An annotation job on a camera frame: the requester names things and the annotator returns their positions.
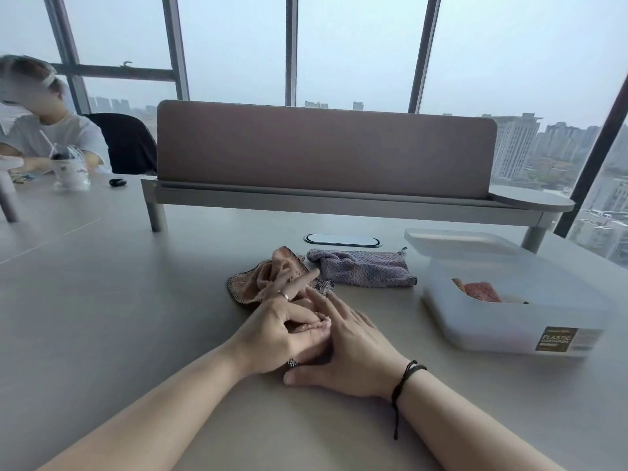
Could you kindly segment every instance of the white t-shirt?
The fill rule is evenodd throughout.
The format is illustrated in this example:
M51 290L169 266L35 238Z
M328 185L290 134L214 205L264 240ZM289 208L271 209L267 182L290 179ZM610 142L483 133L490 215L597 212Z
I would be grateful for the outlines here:
M92 152L102 160L99 171L110 173L109 148L100 127L82 115L72 112L56 124L41 124L35 115L23 115L16 119L8 135L0 134L0 144L19 150L24 157L48 157L50 145L40 134L43 131L54 144L75 146Z

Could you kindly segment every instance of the table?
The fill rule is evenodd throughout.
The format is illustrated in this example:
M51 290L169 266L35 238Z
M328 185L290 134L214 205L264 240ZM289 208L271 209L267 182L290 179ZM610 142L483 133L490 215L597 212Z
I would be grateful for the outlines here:
M0 221L2 470L43 464L224 341L246 317L225 280L282 244L305 253L305 234L334 233L374 236L381 251L397 251L406 228L514 242L525 230L166 205L169 231L154 234L139 180L128 180L118 189L97 180L66 197L46 179L20 186L28 217L20 228L46 241L32 251L16 225ZM627 303L625 270L555 235L539 254ZM414 251L406 259L415 288L337 292L402 353L569 471L625 469L625 307L586 360L466 352L443 339L421 302L427 259ZM393 441L392 413L375 399L286 388L278 372L252 377L218 405L175 469L437 469L407 423Z

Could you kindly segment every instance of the black string bracelet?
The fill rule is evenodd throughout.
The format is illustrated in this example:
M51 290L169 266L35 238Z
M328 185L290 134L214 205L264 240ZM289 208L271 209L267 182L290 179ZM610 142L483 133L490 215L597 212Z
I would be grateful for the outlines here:
M417 370L427 370L427 367L424 365L418 365L416 360L413 360L406 367L406 371L403 372L403 377L399 381L399 384L392 391L391 403L392 408L394 410L394 439L399 439L399 408L397 408L397 399L399 395L401 395L401 391L403 390L404 384L408 381L408 379L412 376L414 372Z

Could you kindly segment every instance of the brown partition panel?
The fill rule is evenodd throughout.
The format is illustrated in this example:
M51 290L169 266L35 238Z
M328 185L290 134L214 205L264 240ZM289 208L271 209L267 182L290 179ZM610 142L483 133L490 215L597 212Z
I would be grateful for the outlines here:
M161 102L160 180L486 198L487 118Z

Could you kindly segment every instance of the black computer mouse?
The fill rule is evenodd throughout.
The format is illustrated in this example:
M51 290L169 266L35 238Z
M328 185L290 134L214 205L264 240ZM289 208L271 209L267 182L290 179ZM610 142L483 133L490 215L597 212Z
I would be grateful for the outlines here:
M109 180L109 184L113 187L124 186L126 185L126 180L124 178L112 178Z

